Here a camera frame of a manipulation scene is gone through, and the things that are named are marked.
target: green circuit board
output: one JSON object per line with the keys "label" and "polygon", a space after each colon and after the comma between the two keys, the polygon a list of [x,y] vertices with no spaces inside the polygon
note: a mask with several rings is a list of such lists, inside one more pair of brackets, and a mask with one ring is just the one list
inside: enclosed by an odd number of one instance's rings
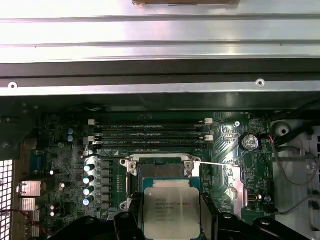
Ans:
{"label": "green circuit board", "polygon": [[[200,120],[204,119],[213,121],[210,124],[200,123]],[[120,212],[120,205],[126,200],[127,169],[120,165],[118,160],[112,160],[109,161],[108,168],[110,178],[108,207],[102,206],[99,197],[89,206],[84,206],[82,203],[86,160],[86,157],[82,157],[84,150],[82,141],[87,136],[88,120],[95,120],[97,123],[95,128],[104,126],[104,130],[97,134],[104,140],[101,140],[102,144],[95,149],[95,152],[102,156],[120,158],[137,153],[184,153],[198,157],[202,162],[240,166],[237,174],[241,182],[238,181],[237,184],[243,183],[249,195],[257,196],[257,199],[250,198],[249,201],[243,201],[242,205],[239,205],[239,202],[235,204],[235,200],[241,196],[237,191],[239,186],[235,184],[237,181],[235,170],[228,166],[201,164],[200,192],[209,193],[221,211],[237,212],[246,223],[251,224],[254,219],[260,217],[274,217],[264,210],[265,206],[274,205],[270,141],[267,138],[261,139],[259,148],[254,151],[246,151],[239,147],[239,138],[244,133],[254,135],[270,133],[270,120],[267,115],[250,112],[93,112],[63,116],[45,115],[39,125],[42,145],[39,145],[33,154],[34,161],[41,161],[43,164],[41,169],[36,169],[39,164],[33,164],[32,171],[36,174],[37,171],[58,169],[60,174],[54,176],[56,190],[49,194],[48,206],[55,202],[68,203],[70,206],[70,213],[65,217],[51,217],[48,210],[46,219],[48,227],[59,229],[82,216],[107,219],[110,214]],[[144,129],[145,133],[145,126],[150,129],[148,136],[151,136],[152,140],[137,134],[139,129]],[[126,131],[130,132],[130,129],[134,129],[135,134],[130,137],[123,134]],[[189,133],[186,134],[189,138],[184,139],[183,133],[194,129],[198,129],[197,139],[188,135]],[[213,140],[199,139],[199,136],[201,138],[207,135],[213,136]],[[100,165],[101,162],[103,159],[95,159],[96,165]],[[145,159],[144,163],[169,164],[168,159]],[[146,176],[152,177],[150,169],[144,171],[149,171]],[[96,174],[97,179],[103,177],[100,172]],[[70,183],[71,187],[61,190],[62,182]],[[139,176],[132,182],[134,182],[132,191],[142,191],[140,185],[142,181],[139,180]]]}

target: ventilation grille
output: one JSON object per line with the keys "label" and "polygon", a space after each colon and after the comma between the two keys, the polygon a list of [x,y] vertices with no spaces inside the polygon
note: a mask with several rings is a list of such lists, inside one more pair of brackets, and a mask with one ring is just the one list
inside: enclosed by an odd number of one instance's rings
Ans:
{"label": "ventilation grille", "polygon": [[[13,161],[0,161],[0,208],[11,209]],[[11,213],[0,213],[0,240],[10,239]]]}

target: wire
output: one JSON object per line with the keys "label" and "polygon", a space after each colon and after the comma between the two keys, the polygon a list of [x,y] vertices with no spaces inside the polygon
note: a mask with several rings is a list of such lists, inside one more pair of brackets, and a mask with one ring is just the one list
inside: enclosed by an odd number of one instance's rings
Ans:
{"label": "wire", "polygon": [[[300,149],[298,147],[295,147],[295,146],[278,146],[276,148],[276,151],[277,151],[277,153],[281,153],[281,152],[285,152],[285,151],[292,151],[292,152],[297,152],[298,154],[300,154],[300,152],[304,151],[304,150]],[[304,151],[304,154],[308,158],[318,160],[318,158],[315,155],[313,155],[312,153],[310,153],[308,151]]]}
{"label": "wire", "polygon": [[301,107],[291,112],[279,112],[271,116],[271,121],[279,121],[284,119],[297,119],[304,112],[311,110],[311,108],[320,105],[320,98],[314,99],[310,102],[305,103]]}
{"label": "wire", "polygon": [[45,233],[45,234],[48,234],[48,233],[49,233],[48,230],[46,230],[46,229],[44,229],[43,227],[40,226],[40,223],[39,223],[39,222],[33,221],[32,218],[31,218],[31,216],[30,216],[28,213],[24,212],[24,211],[17,210],[17,209],[0,210],[0,213],[2,213],[2,214],[3,214],[3,213],[12,213],[12,212],[22,214],[23,216],[25,216],[25,217],[31,222],[32,226],[36,226],[40,231],[42,231],[42,232]]}
{"label": "wire", "polygon": [[286,135],[277,137],[276,140],[274,141],[274,145],[278,147],[283,144],[289,143],[290,141],[298,137],[300,134],[304,133],[305,131],[309,130],[312,127],[319,126],[319,125],[320,125],[319,120],[307,122],[304,125],[296,128],[295,130],[290,131]]}
{"label": "wire", "polygon": [[300,202],[298,202],[294,207],[290,208],[287,211],[278,211],[275,212],[276,215],[289,215],[292,214],[293,212],[295,212],[298,208],[300,208],[303,204],[305,204],[306,202],[310,201],[310,200],[320,200],[320,195],[309,195],[306,198],[302,199]]}
{"label": "wire", "polygon": [[270,141],[271,141],[271,148],[272,148],[272,151],[273,151],[274,159],[275,159],[276,164],[278,165],[278,167],[279,167],[279,169],[280,169],[280,172],[281,172],[282,175],[284,176],[285,180],[286,180],[288,183],[290,183],[290,184],[292,184],[292,185],[295,185],[295,186],[297,186],[297,187],[302,187],[302,186],[305,186],[305,185],[311,183],[311,182],[314,180],[314,178],[315,178],[315,176],[317,175],[317,172],[318,172],[318,170],[319,170],[319,167],[320,167],[320,159],[317,158],[316,166],[315,166],[315,168],[314,168],[314,170],[313,170],[313,173],[311,174],[311,176],[309,177],[309,179],[308,179],[306,182],[304,182],[304,183],[295,183],[295,182],[291,181],[291,180],[288,178],[288,176],[287,176],[287,174],[286,174],[286,171],[284,170],[284,168],[283,168],[282,165],[281,165],[281,161],[280,161],[280,159],[279,159],[277,149],[276,149],[275,145],[273,144],[273,139],[272,139],[271,136],[269,136],[269,138],[270,138]]}

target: capacitor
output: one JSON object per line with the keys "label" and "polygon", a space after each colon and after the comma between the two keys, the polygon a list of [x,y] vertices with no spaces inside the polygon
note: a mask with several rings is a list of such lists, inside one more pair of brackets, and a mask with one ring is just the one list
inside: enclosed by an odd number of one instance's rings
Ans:
{"label": "capacitor", "polygon": [[57,174],[60,174],[60,173],[61,173],[61,172],[60,172],[59,169],[54,169],[54,170],[51,170],[51,171],[49,172],[49,174],[50,174],[51,176],[57,175]]}
{"label": "capacitor", "polygon": [[83,190],[83,194],[85,196],[89,196],[93,191],[95,190],[95,187],[94,186],[88,186],[87,188],[85,188]]}
{"label": "capacitor", "polygon": [[66,138],[66,140],[67,140],[69,143],[71,143],[71,142],[74,141],[74,137],[71,136],[71,135],[69,135],[69,136]]}
{"label": "capacitor", "polygon": [[85,172],[89,172],[89,171],[91,171],[93,169],[95,169],[95,165],[94,164],[88,164],[88,165],[84,166],[84,168],[83,168],[83,170]]}
{"label": "capacitor", "polygon": [[75,132],[75,131],[74,131],[72,128],[68,128],[68,134],[69,134],[69,135],[74,134],[74,132]]}
{"label": "capacitor", "polygon": [[63,142],[59,142],[59,143],[58,143],[58,148],[61,148],[61,149],[62,149],[62,148],[64,148],[64,147],[65,147],[65,144],[64,144]]}
{"label": "capacitor", "polygon": [[84,184],[89,184],[89,183],[92,182],[94,179],[95,179],[95,177],[92,176],[92,175],[86,176],[86,177],[83,179],[83,183],[84,183]]}
{"label": "capacitor", "polygon": [[57,203],[52,204],[52,205],[50,206],[50,210],[53,211],[53,210],[59,209],[60,206],[61,206],[61,203],[60,203],[60,202],[57,202]]}
{"label": "capacitor", "polygon": [[71,186],[71,182],[61,182],[60,183],[60,187],[62,189],[65,189],[65,188],[70,187],[70,186]]}
{"label": "capacitor", "polygon": [[250,133],[245,133],[239,138],[239,147],[249,152],[259,147],[259,139]]}
{"label": "capacitor", "polygon": [[88,196],[85,199],[83,199],[83,205],[88,206],[90,203],[93,202],[95,198],[93,196]]}

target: metal bracket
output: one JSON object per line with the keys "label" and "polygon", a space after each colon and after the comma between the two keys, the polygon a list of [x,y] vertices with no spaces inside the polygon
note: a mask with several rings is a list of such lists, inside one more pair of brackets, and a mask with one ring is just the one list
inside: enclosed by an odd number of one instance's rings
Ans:
{"label": "metal bracket", "polygon": [[199,169],[194,165],[194,162],[201,162],[201,159],[185,153],[146,153],[134,154],[121,159],[120,165],[126,167],[127,173],[137,176],[137,165],[140,159],[156,159],[156,158],[180,158],[184,165],[184,176],[199,177]]}
{"label": "metal bracket", "polygon": [[234,188],[237,190],[238,197],[234,202],[234,214],[242,218],[241,211],[243,208],[248,206],[248,189],[241,181],[241,168],[233,166],[232,168]]}
{"label": "metal bracket", "polygon": [[132,199],[128,197],[125,201],[120,203],[120,209],[124,212],[128,212],[131,202],[132,202]]}

